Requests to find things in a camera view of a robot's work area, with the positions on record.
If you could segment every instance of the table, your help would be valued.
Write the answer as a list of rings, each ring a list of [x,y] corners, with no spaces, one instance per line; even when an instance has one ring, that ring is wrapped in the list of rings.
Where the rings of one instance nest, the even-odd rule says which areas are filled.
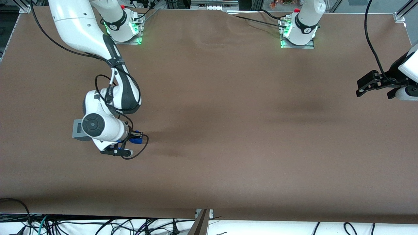
[[[35,11],[62,43],[49,9]],[[142,45],[119,46],[143,96],[130,118],[150,136],[125,161],[71,138],[110,70],[23,14],[0,65],[0,196],[45,214],[418,223],[417,104],[356,97],[377,69],[363,17],[325,14],[315,49],[295,50],[221,11],[158,11]],[[410,48],[391,15],[371,15],[369,34],[386,69]]]

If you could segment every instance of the cable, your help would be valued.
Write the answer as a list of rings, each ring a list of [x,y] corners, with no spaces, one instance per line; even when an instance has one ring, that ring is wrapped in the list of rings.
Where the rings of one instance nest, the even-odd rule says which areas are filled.
[[[370,0],[370,1],[369,1],[369,4],[367,4],[366,12],[364,13],[364,34],[365,34],[365,36],[366,36],[367,44],[369,45],[370,50],[372,50],[372,53],[373,53],[373,55],[375,56],[375,59],[376,59],[377,65],[379,66],[379,69],[380,69],[380,73],[383,75],[383,77],[384,77],[384,78],[385,78],[385,79],[386,79],[389,83],[391,83],[391,84],[395,85],[395,84],[397,84],[397,82],[394,82],[394,81],[390,80],[390,79],[386,76],[385,71],[383,70],[382,64],[380,63],[379,57],[377,56],[377,53],[376,53],[375,49],[373,48],[372,43],[370,42],[369,32],[367,31],[367,17],[368,17],[368,15],[369,15],[369,9],[370,9],[370,6],[371,6],[372,2],[373,2],[373,0]]]
[[[321,223],[320,221],[316,224],[315,229],[313,230],[312,235],[316,234],[316,230],[318,229],[319,223]]]
[[[47,217],[48,215],[45,215],[45,217],[42,219],[41,224],[39,225],[38,235],[41,235],[41,228]]]
[[[142,16],[138,17],[138,18],[134,18],[133,20],[139,20],[142,17],[144,17],[151,9],[153,9],[154,7],[150,7]]]
[[[266,11],[266,10],[264,10],[264,9],[260,9],[259,11],[262,11],[262,12],[264,12],[264,13],[266,13],[268,16],[270,16],[271,18],[273,18],[273,19],[276,19],[276,20],[280,20],[280,18],[282,18],[282,17],[284,17],[284,16],[281,16],[281,17],[276,17],[276,16],[274,16],[274,15],[272,15],[272,14],[270,14],[270,12],[268,12],[268,11]]]
[[[371,235],[373,235],[373,233],[375,232],[375,226],[376,226],[376,223],[373,223],[373,225],[372,225],[372,232],[370,233]]]
[[[30,5],[31,5],[31,9],[32,9],[32,15],[33,15],[33,18],[35,19],[35,22],[36,22],[36,24],[38,25],[38,27],[39,27],[39,29],[42,31],[42,33],[50,40],[50,41],[52,41],[55,45],[57,45],[57,46],[59,46],[60,48],[62,48],[62,49],[64,49],[64,50],[66,50],[66,51],[68,51],[68,52],[71,52],[71,53],[73,53],[73,54],[76,54],[76,55],[79,55],[79,56],[85,56],[85,57],[90,57],[90,58],[95,58],[95,59],[98,59],[98,60],[101,60],[101,61],[105,61],[105,62],[107,62],[107,60],[105,60],[104,58],[102,58],[102,57],[99,57],[99,56],[94,56],[94,55],[86,55],[86,54],[82,54],[82,53],[79,53],[79,52],[76,52],[76,51],[72,51],[72,50],[70,50],[70,49],[67,49],[67,48],[65,48],[64,46],[62,46],[61,44],[59,44],[59,43],[57,43],[55,40],[53,40],[44,30],[43,30],[43,28],[42,28],[42,26],[40,25],[40,23],[39,23],[39,21],[38,21],[38,18],[36,17],[36,14],[35,14],[35,11],[34,11],[34,9],[33,9],[33,2],[32,1],[30,1]]]
[[[102,230],[106,225],[110,224],[112,221],[113,220],[108,220],[106,223],[102,224],[94,235],[97,235],[100,232],[100,230]]]
[[[150,140],[150,138],[148,137],[148,135],[146,135],[146,134],[142,134],[142,136],[145,136],[146,138],[147,138],[147,142],[145,142],[145,145],[144,145],[144,147],[141,149],[141,151],[139,151],[137,154],[135,154],[133,157],[130,157],[130,158],[126,158],[126,157],[124,157],[124,156],[122,156],[122,158],[123,159],[125,159],[125,160],[131,160],[131,159],[134,159],[134,158],[136,158],[138,155],[140,155],[144,150],[145,150],[145,148],[147,147],[147,145],[148,145],[148,141]]]
[[[354,231],[354,234],[355,235],[357,235],[357,231],[354,229],[354,227],[353,227],[353,225],[352,224],[350,224],[350,223],[348,223],[348,222],[345,222],[344,223],[344,230],[345,230],[345,232],[348,234],[348,235],[352,235],[351,233],[349,233],[348,231],[347,231],[347,225],[350,225],[351,226],[351,228],[353,229],[353,231]]]
[[[180,220],[180,221],[176,221],[176,223],[191,222],[191,221],[195,221],[195,220]],[[153,229],[150,230],[150,233],[152,233],[152,232],[154,232],[155,230],[158,230],[158,229],[163,229],[163,227],[165,227],[167,225],[172,225],[172,224],[173,224],[173,222],[168,223],[168,224],[164,224],[164,225],[161,225],[161,226],[158,226],[156,228],[153,228]]]
[[[32,229],[32,222],[31,222],[31,213],[29,212],[28,207],[26,206],[25,203],[23,203],[23,201],[18,200],[18,199],[14,199],[14,198],[0,198],[0,201],[13,201],[13,202],[18,202],[20,203],[26,210],[26,213],[28,214],[28,224],[29,224],[29,234],[31,234],[31,229]]]
[[[238,17],[238,18],[241,18],[241,19],[251,20],[251,21],[254,21],[254,22],[258,22],[258,23],[263,23],[263,24],[266,24],[266,25],[272,25],[272,26],[276,26],[276,27],[279,27],[279,28],[286,28],[286,26],[283,26],[283,25],[267,23],[267,22],[264,22],[264,21],[254,20],[254,19],[250,19],[250,18],[247,18],[247,17],[239,16],[239,15],[234,15],[234,16]]]

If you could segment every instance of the white robotic arm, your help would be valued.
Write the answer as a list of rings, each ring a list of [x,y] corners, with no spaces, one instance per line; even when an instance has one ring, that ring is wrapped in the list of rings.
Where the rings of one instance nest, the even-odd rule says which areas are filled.
[[[106,15],[124,17],[125,14],[121,14],[122,9],[119,5],[115,6],[115,2],[93,1],[101,6],[101,10],[106,8],[105,3],[109,3]],[[87,93],[83,103],[83,131],[93,139],[101,152],[114,144],[126,142],[131,130],[115,115],[136,112],[142,100],[139,87],[129,75],[115,43],[100,30],[89,0],[49,0],[49,5],[61,39],[76,50],[102,57],[112,68],[112,78],[118,84],[109,85],[99,93],[96,90]],[[132,154],[132,151],[124,149],[115,151],[123,152],[115,154],[124,157]]]
[[[295,45],[306,45],[315,37],[318,22],[326,9],[324,0],[306,0],[300,12],[293,12],[290,27],[283,34]]]

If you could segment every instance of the power cord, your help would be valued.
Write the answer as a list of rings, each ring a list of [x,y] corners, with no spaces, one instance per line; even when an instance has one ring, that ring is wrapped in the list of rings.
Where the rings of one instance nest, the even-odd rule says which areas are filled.
[[[320,223],[321,223],[321,222],[318,222],[318,223],[316,224],[315,229],[313,230],[312,235],[315,235],[315,234],[316,234],[316,230],[318,229],[318,226],[319,226],[319,224],[320,224]]]
[[[264,9],[260,9],[259,11],[262,11],[262,12],[264,12],[264,13],[266,13],[268,16],[270,16],[271,18],[273,18],[273,19],[276,19],[276,20],[280,20],[280,18],[282,18],[282,17],[284,17],[284,16],[281,16],[281,17],[276,17],[276,16],[274,16],[274,15],[272,15],[272,14],[270,14],[270,12],[268,12],[268,11],[266,11],[266,10],[264,10]]]
[[[13,202],[17,202],[17,203],[20,203],[25,208],[25,211],[28,214],[29,234],[31,234],[31,229],[32,229],[31,213],[29,212],[29,209],[25,205],[25,203],[23,203],[23,201],[21,201],[21,200],[14,199],[14,198],[0,198],[0,202],[1,201],[13,201]]]
[[[348,235],[351,235],[351,233],[349,233],[347,231],[347,225],[350,225],[351,229],[353,229],[353,231],[354,231],[354,234],[357,235],[357,231],[354,229],[354,226],[352,224],[348,223],[348,222],[345,222],[344,223],[344,231],[345,231],[345,233],[348,234]]]
[[[260,20],[255,20],[255,19],[251,19],[251,18],[247,18],[247,17],[242,17],[242,16],[239,16],[239,15],[233,15],[233,16],[241,18],[241,19],[246,19],[246,20],[266,24],[266,25],[276,26],[276,27],[279,27],[279,28],[286,28],[286,26],[281,26],[281,25],[278,25],[278,24],[272,24],[272,23],[268,23],[268,22],[264,22],[264,21],[260,21]]]
[[[367,4],[367,7],[366,7],[366,12],[364,13],[364,34],[365,34],[365,36],[366,36],[367,44],[369,45],[370,50],[372,50],[372,53],[373,53],[373,55],[375,56],[375,59],[376,59],[377,65],[379,66],[379,69],[380,69],[380,73],[383,75],[383,77],[384,77],[384,78],[385,78],[385,79],[386,79],[389,83],[391,83],[391,84],[395,85],[395,84],[398,84],[398,83],[397,83],[397,82],[394,82],[394,81],[392,81],[392,80],[390,80],[390,79],[386,76],[385,71],[383,70],[382,64],[380,63],[379,57],[377,56],[377,53],[376,53],[375,49],[373,48],[372,43],[370,42],[369,32],[367,31],[367,17],[368,17],[368,15],[369,15],[369,9],[370,9],[370,6],[371,6],[372,2],[373,2],[373,0],[370,0],[370,1],[369,1],[369,3]]]
[[[142,17],[144,17],[144,16],[146,16],[147,15],[147,13],[151,10],[151,9],[153,9],[154,7],[152,6],[152,7],[150,7],[144,14],[142,14],[140,17],[138,17],[138,18],[134,18],[133,20],[139,20],[139,19],[141,19]]]
[[[353,229],[354,235],[357,235],[357,231],[354,229],[354,226],[351,223],[345,222],[344,223],[344,231],[347,235],[352,235],[351,233],[348,232],[347,230],[347,225],[350,225],[351,229]],[[372,225],[372,232],[370,233],[371,235],[373,235],[373,233],[375,232],[375,226],[376,223],[373,223]]]

